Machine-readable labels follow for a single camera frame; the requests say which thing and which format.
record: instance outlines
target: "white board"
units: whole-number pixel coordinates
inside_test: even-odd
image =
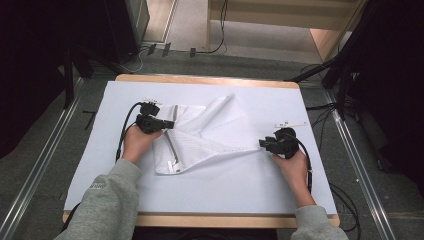
[[[145,98],[163,105],[201,105],[234,94],[258,133],[273,136],[277,123],[307,122],[295,127],[306,146],[313,168],[312,195],[328,214],[337,214],[321,158],[299,89],[238,87],[202,84],[114,82],[108,83],[93,130],[69,188],[64,210],[78,204],[99,174],[115,164],[120,131],[131,106]],[[138,108],[131,120],[135,120]],[[279,168],[266,151],[230,160],[203,162],[180,175],[154,171],[152,151],[143,156],[137,188],[139,211],[144,213],[293,214],[296,205]]]

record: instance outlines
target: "white fabric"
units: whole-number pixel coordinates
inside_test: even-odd
[[[207,107],[160,108],[158,118],[175,118],[175,125],[153,142],[155,171],[159,174],[178,174],[204,161],[230,161],[235,154],[260,150],[260,137],[233,96],[218,98]]]

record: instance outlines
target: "hand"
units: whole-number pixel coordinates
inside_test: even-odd
[[[162,130],[159,130],[152,134],[145,134],[136,125],[130,127],[125,134],[122,158],[137,164],[141,156],[149,150],[153,140],[162,135],[162,133]]]
[[[281,158],[273,154],[272,159],[278,164],[281,172],[292,190],[297,207],[315,205],[315,201],[308,191],[306,184],[307,158],[298,150],[290,159]]]

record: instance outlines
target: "person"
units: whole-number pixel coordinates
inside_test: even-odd
[[[137,162],[149,150],[152,142],[161,135],[162,131],[145,134],[137,126],[130,127],[125,135],[122,158],[116,162],[108,175],[96,177],[91,187],[84,193],[81,204],[75,211],[69,226],[55,239],[132,239],[139,203],[136,183],[141,176]],[[278,155],[273,155],[272,158],[280,167],[298,207],[295,213],[298,229],[293,233],[291,239],[347,239],[346,234],[340,228],[330,224],[325,209],[316,205],[307,189],[306,156],[299,150],[290,160],[283,159]],[[145,239],[158,240],[159,237]]]

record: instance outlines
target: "gray sweatshirt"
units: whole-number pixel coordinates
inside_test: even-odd
[[[56,240],[131,239],[138,214],[136,183],[140,169],[119,159],[108,175],[98,176],[85,192],[68,229]],[[307,206],[296,210],[298,230],[291,239],[348,239],[328,221],[325,209]]]

